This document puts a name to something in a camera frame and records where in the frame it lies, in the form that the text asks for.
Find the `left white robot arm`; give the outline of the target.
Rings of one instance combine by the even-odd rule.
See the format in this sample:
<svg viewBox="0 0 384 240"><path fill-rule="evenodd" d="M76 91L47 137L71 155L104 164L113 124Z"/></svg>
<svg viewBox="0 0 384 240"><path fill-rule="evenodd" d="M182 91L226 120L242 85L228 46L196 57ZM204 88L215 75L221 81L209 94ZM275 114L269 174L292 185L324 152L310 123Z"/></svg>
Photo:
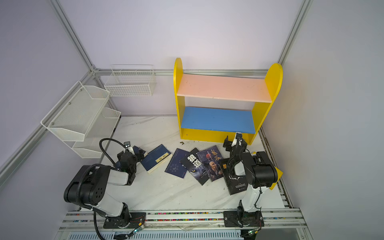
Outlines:
<svg viewBox="0 0 384 240"><path fill-rule="evenodd" d="M137 163L146 154L134 146L117 155L115 167L102 164L82 166L64 192L65 202L93 210L103 217L126 215L129 212L127 204L109 195L107 187L130 186L136 177Z"/></svg>

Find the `black wolf cover book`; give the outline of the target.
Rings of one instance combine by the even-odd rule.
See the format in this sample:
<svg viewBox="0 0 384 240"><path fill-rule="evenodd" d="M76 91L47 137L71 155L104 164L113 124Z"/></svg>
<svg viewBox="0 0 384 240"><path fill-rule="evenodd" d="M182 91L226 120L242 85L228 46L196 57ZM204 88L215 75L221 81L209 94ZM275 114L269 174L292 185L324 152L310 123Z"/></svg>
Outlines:
<svg viewBox="0 0 384 240"><path fill-rule="evenodd" d="M194 148L192 151L186 153L180 160L180 163L199 182L199 184L203 186L209 180L209 176L202 162L198 158L198 152L199 150Z"/></svg>

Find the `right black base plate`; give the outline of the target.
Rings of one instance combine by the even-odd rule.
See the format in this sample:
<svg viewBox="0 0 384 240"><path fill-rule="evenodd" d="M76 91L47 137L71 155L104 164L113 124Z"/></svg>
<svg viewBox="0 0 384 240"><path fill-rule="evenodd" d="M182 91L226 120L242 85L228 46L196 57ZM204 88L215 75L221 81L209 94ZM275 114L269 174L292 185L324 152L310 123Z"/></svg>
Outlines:
<svg viewBox="0 0 384 240"><path fill-rule="evenodd" d="M261 211L252 213L237 211L224 211L225 227L264 227L264 218Z"/></svg>

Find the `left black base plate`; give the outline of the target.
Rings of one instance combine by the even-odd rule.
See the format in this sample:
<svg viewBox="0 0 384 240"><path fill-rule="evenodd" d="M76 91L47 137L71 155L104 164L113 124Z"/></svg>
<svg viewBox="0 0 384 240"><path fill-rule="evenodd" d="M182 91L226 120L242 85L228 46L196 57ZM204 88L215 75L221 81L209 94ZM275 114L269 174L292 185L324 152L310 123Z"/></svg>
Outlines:
<svg viewBox="0 0 384 240"><path fill-rule="evenodd" d="M119 217L106 217L103 228L104 229L136 229L144 225L146 221L145 212L130 212L127 219L122 216Z"/></svg>

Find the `thin navy patterned book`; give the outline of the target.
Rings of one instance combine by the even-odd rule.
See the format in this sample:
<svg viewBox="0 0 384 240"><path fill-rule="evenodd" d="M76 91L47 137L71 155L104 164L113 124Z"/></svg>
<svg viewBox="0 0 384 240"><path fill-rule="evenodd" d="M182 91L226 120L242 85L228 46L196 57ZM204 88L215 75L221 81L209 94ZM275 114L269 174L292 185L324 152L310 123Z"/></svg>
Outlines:
<svg viewBox="0 0 384 240"><path fill-rule="evenodd" d="M165 173L183 179L187 173L187 169L180 163L180 160L185 157L188 152L182 149L176 149L168 166L166 167Z"/></svg>

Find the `dark portrait cover book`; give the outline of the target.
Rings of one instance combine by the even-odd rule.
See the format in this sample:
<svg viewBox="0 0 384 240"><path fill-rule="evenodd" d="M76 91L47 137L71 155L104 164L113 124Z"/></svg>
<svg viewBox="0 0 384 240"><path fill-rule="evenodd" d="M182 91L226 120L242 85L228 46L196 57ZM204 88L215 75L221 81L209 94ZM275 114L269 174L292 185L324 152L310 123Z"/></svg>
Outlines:
<svg viewBox="0 0 384 240"><path fill-rule="evenodd" d="M223 156L217 146L200 151L197 153L197 156L212 182L223 177L220 167L220 160L223 159Z"/></svg>

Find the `yellow pink blue bookshelf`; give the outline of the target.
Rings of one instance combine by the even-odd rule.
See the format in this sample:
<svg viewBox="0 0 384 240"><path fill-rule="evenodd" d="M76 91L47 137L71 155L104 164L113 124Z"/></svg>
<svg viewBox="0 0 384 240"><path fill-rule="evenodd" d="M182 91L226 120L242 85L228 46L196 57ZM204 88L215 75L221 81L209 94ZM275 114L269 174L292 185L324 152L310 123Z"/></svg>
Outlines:
<svg viewBox="0 0 384 240"><path fill-rule="evenodd" d="M264 79L192 75L184 73L182 60L177 58L173 82L182 140L222 143L241 133L251 145L280 93L283 67L273 64ZM186 97L251 102L254 106L250 111L188 107Z"/></svg>

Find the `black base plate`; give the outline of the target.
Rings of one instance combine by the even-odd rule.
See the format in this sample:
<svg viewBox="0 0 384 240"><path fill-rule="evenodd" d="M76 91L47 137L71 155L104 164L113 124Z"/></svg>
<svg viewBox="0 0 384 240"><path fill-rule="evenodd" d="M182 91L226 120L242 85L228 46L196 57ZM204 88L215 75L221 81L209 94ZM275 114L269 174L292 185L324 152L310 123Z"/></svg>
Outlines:
<svg viewBox="0 0 384 240"><path fill-rule="evenodd" d="M252 213L237 211L224 211L225 227L264 227L264 218L261 211Z"/></svg>
<svg viewBox="0 0 384 240"><path fill-rule="evenodd" d="M106 217L103 228L104 229L136 229L144 225L146 221L145 212L130 212L127 219L122 216L119 217Z"/></svg>

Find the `white mesh two-tier rack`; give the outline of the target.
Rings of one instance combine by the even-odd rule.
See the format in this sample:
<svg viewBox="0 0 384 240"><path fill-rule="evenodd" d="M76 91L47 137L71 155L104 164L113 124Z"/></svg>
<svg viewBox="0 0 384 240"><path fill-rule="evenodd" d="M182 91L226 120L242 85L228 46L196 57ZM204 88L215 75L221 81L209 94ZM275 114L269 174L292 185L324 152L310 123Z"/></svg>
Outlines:
<svg viewBox="0 0 384 240"><path fill-rule="evenodd" d="M109 108L110 92L77 82L41 125L82 159L99 159L101 139L112 137L121 113Z"/></svg>

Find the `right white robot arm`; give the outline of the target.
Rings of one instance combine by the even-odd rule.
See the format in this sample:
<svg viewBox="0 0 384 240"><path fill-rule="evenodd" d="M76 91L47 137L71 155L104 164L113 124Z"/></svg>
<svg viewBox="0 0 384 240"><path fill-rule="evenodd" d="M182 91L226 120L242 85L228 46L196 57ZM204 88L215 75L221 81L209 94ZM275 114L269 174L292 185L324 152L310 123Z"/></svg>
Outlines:
<svg viewBox="0 0 384 240"><path fill-rule="evenodd" d="M220 162L227 187L230 194L245 191L240 200L243 212L256 212L261 210L261 200L264 192L280 179L278 170L265 151L251 154L247 149L247 142L242 134L230 141L226 138L223 147L230 153L230 157Z"/></svg>

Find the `aluminium front rail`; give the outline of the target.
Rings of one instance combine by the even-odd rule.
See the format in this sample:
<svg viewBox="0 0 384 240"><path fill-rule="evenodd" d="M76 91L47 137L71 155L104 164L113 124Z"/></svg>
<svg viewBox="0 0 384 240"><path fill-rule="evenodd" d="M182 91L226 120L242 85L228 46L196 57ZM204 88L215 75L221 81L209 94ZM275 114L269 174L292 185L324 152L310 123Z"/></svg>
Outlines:
<svg viewBox="0 0 384 240"><path fill-rule="evenodd" d="M92 211L68 212L59 231L128 231L143 225L145 230L216 230L216 229L306 229L299 209L264 209L254 219L239 220L235 210L132 211L131 222L107 220Z"/></svg>

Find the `yellow cartoon cover book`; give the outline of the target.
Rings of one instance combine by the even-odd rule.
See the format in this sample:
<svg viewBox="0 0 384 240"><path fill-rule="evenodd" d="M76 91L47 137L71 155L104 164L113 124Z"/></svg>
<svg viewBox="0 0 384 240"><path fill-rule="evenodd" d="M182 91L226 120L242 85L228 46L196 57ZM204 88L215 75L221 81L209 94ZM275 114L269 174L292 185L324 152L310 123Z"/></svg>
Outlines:
<svg viewBox="0 0 384 240"><path fill-rule="evenodd" d="M279 170L278 168L275 167L275 169L276 169L276 171L277 171L277 180L276 180L275 183L273 183L273 184L271 185L271 187L269 187L270 190L273 190L273 189L276 187L278 181L281 179L281 177L282 177L283 174L284 174L284 173L283 173L281 170Z"/></svg>

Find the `black antler cover book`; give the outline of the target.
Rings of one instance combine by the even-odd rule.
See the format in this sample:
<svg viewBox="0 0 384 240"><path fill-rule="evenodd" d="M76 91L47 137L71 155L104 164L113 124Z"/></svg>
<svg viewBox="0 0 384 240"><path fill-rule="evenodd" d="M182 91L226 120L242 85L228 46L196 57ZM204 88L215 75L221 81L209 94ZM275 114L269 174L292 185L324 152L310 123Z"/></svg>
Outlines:
<svg viewBox="0 0 384 240"><path fill-rule="evenodd" d="M221 159L219 160L220 168L223 172L225 182L228 188L230 195L234 195L237 193L241 193L247 190L248 182L245 176L233 177L229 174L229 159Z"/></svg>

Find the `navy book yellow label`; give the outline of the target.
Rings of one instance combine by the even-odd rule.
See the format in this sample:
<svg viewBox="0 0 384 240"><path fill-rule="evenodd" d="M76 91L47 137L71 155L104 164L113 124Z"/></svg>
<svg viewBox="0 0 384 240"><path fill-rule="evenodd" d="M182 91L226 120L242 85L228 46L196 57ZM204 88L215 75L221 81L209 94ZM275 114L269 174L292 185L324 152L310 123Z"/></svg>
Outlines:
<svg viewBox="0 0 384 240"><path fill-rule="evenodd" d="M170 159L171 157L172 153L161 144L150 151L141 161L141 164L147 173L150 174L156 170L164 160Z"/></svg>

